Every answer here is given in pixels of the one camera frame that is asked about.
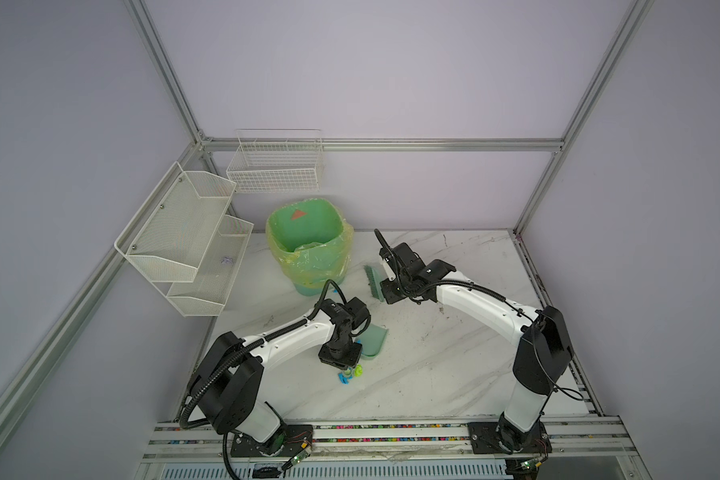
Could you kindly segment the green plastic dustpan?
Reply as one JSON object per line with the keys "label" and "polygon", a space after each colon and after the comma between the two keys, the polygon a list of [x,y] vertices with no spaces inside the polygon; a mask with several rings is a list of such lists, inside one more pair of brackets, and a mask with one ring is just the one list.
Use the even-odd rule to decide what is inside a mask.
{"label": "green plastic dustpan", "polygon": [[385,343],[388,330],[375,324],[371,324],[367,330],[357,337],[361,345],[361,357],[373,359],[379,355]]}

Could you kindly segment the green hand brush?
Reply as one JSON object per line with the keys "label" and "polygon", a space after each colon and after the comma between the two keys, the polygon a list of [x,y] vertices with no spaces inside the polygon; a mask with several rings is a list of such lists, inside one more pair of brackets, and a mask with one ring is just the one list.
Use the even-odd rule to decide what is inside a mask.
{"label": "green hand brush", "polygon": [[365,264],[363,266],[363,269],[367,277],[371,296],[376,300],[383,301],[384,295],[382,293],[381,283],[385,279],[385,277],[378,271],[378,269],[374,265]]}

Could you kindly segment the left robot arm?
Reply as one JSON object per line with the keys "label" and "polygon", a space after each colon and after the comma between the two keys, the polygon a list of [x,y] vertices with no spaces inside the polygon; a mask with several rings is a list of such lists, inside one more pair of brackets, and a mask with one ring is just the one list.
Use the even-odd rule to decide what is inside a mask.
{"label": "left robot arm", "polygon": [[247,337],[220,335],[188,381],[180,428],[209,425],[222,438],[249,444],[265,456],[280,452],[293,429],[259,398],[265,375],[313,348],[322,364],[352,373],[362,353],[357,338],[370,325],[367,305],[346,298],[329,280],[312,310],[284,326]]}

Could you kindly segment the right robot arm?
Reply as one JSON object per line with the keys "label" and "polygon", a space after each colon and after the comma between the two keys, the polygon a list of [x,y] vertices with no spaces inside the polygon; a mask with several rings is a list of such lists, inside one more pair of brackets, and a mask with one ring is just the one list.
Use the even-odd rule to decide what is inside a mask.
{"label": "right robot arm", "polygon": [[454,308],[494,330],[516,348],[512,373],[515,386],[488,442],[495,449],[519,453],[542,439],[541,416],[573,359],[562,312],[523,305],[473,282],[454,265],[440,259],[426,264],[403,242],[391,246],[380,230],[379,258],[386,278],[380,282],[384,301],[439,303]]}

